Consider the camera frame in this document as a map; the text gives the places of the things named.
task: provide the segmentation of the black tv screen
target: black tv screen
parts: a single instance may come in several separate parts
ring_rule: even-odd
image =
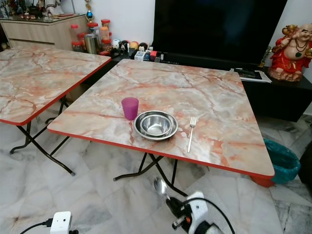
[[[286,2],[156,0],[154,50],[259,64]]]

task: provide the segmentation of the red figurine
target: red figurine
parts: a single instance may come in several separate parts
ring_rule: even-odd
[[[300,81],[302,67],[309,67],[312,59],[312,24],[298,28],[288,25],[283,28],[283,38],[277,40],[272,49],[271,77],[279,80]]]

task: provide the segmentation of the teal trash bin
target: teal trash bin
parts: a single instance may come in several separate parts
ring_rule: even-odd
[[[301,167],[297,156],[290,149],[272,140],[264,139],[264,143],[273,164],[275,176],[272,179],[251,176],[252,180],[263,187],[270,187],[275,183],[284,184],[295,179]]]

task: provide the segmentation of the power adapter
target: power adapter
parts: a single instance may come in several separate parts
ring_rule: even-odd
[[[50,234],[68,234],[72,222],[70,211],[57,212],[54,214]]]

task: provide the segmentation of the stack of bowls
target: stack of bowls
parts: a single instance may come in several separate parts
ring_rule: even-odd
[[[151,141],[162,141],[172,137],[178,129],[174,116],[163,111],[147,111],[136,117],[135,131]]]

